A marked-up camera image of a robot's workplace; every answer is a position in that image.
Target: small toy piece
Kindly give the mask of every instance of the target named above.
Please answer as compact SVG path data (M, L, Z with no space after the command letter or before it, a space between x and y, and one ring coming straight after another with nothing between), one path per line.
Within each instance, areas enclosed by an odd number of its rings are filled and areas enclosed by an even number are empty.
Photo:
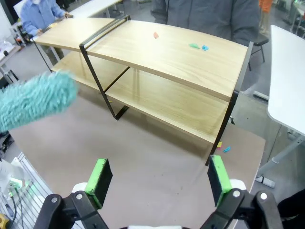
M228 146L226 149L224 149L224 153L230 151L230 149L231 149L231 147Z
M222 145L223 145L223 142L219 142L217 145L217 148L221 148Z
M154 37L155 39L157 39L157 38L159 37L159 35L158 35L156 32L154 32L154 33L153 33L153 37Z
M206 45L203 45L203 46L202 46L202 49L203 49L204 51L207 51L207 50L209 49L209 47L206 46Z
M191 44L189 44L189 46L192 48L200 49L198 44L195 44L195 43L191 43Z

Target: person in background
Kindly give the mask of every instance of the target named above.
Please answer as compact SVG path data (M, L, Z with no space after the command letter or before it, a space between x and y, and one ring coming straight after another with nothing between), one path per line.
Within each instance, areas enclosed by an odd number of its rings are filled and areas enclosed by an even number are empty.
M25 31L32 35L41 35L42 30L56 21L56 18L70 17L68 12L63 11L55 0L27 0L21 9L21 21ZM55 65L57 59L49 46L42 45L51 63ZM63 52L55 48L59 58L62 59Z
M152 0L156 23L249 45L259 33L258 0Z
M259 6L262 8L260 30L261 33L268 36L270 31L269 13L272 5L272 0L259 0Z
M305 189L282 200L277 207L284 229L305 228Z

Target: blue shirt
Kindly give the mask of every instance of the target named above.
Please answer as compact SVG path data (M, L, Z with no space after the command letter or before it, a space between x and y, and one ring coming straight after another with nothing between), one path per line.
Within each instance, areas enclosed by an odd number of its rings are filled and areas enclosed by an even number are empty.
M22 26L27 33L35 36L38 29L45 29L55 22L55 17L61 18L64 13L55 0L41 0L39 4L27 0L21 9Z

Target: teal fuzzy duster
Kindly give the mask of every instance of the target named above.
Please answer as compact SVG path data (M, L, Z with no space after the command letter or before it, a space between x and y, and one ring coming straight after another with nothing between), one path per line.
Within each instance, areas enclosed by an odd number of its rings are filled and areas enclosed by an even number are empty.
M0 132L66 110L78 86L67 72L42 74L0 91Z

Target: white table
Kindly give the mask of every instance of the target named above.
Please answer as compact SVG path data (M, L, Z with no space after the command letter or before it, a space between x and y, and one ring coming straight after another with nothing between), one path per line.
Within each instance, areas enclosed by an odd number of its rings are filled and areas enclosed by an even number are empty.
M70 14L72 14L75 18L89 18L101 11L106 11L106 15L110 18L108 7L114 6L115 4L120 2L121 0L91 0L80 7L72 10Z
M272 67L268 115L300 136L258 170L263 174L277 165L305 140L305 41L277 26L271 26Z

